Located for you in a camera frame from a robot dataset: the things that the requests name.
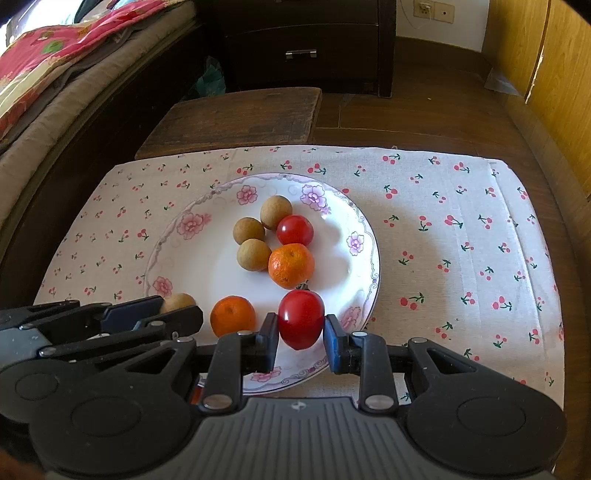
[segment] drawer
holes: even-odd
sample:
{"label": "drawer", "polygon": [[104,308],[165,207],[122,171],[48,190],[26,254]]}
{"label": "drawer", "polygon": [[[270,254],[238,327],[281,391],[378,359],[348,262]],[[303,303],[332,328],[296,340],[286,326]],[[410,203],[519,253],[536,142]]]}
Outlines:
{"label": "drawer", "polygon": [[377,25],[301,25],[226,39],[240,87],[306,80],[373,81]]}
{"label": "drawer", "polygon": [[296,25],[378,24],[378,0],[217,0],[213,8],[224,35]]}

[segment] drawer handle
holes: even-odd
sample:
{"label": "drawer handle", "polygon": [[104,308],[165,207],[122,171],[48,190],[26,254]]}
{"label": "drawer handle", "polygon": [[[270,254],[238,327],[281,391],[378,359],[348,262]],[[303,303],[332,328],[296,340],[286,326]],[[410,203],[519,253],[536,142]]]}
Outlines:
{"label": "drawer handle", "polygon": [[294,56],[296,55],[309,55],[311,59],[315,59],[318,55],[318,52],[315,48],[308,48],[306,50],[288,50],[285,52],[285,59],[293,60]]}

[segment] white plate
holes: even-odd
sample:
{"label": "white plate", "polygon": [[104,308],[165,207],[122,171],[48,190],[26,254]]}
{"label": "white plate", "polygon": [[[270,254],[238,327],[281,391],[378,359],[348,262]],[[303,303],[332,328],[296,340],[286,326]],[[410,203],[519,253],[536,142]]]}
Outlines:
{"label": "white plate", "polygon": [[[308,177],[265,173],[239,178],[191,202],[166,228],[150,256],[144,293],[163,297],[172,292],[192,295],[203,310],[197,343],[216,343],[209,325],[215,303],[228,296],[248,299],[258,326],[276,312],[287,290],[265,272],[243,270],[236,262],[234,224],[242,217],[259,218],[261,205],[283,195],[294,214],[314,226],[309,245],[316,260],[311,290],[320,294],[326,313],[334,313],[348,332],[362,329],[374,307],[379,284],[379,254],[375,235],[365,216],[342,192]],[[280,246],[267,232],[271,249]],[[311,347],[295,351],[280,340],[275,369],[244,378],[245,394],[263,394],[291,387],[327,367],[322,336]]]}

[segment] mandarin orange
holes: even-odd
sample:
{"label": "mandarin orange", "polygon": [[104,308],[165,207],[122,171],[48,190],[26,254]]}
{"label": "mandarin orange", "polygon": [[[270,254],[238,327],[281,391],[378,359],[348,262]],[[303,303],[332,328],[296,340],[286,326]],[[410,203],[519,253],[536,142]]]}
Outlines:
{"label": "mandarin orange", "polygon": [[314,265],[314,257],[304,245],[287,244],[269,257],[269,276],[277,285],[290,290],[310,279]]}
{"label": "mandarin orange", "polygon": [[254,331],[255,309],[247,299],[230,295],[213,306],[209,323],[218,338],[240,330]]}

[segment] wooden cabinet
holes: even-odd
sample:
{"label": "wooden cabinet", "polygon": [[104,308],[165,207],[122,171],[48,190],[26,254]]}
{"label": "wooden cabinet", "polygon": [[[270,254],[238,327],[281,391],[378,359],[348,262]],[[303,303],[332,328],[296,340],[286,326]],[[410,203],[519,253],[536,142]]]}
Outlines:
{"label": "wooden cabinet", "polygon": [[549,0],[490,0],[482,53],[526,97],[544,37]]}
{"label": "wooden cabinet", "polygon": [[376,25],[300,25],[228,37],[241,86],[378,76]]}
{"label": "wooden cabinet", "polygon": [[552,0],[529,105],[591,195],[591,25]]}
{"label": "wooden cabinet", "polygon": [[318,86],[391,96],[395,0],[207,0],[240,89]]}

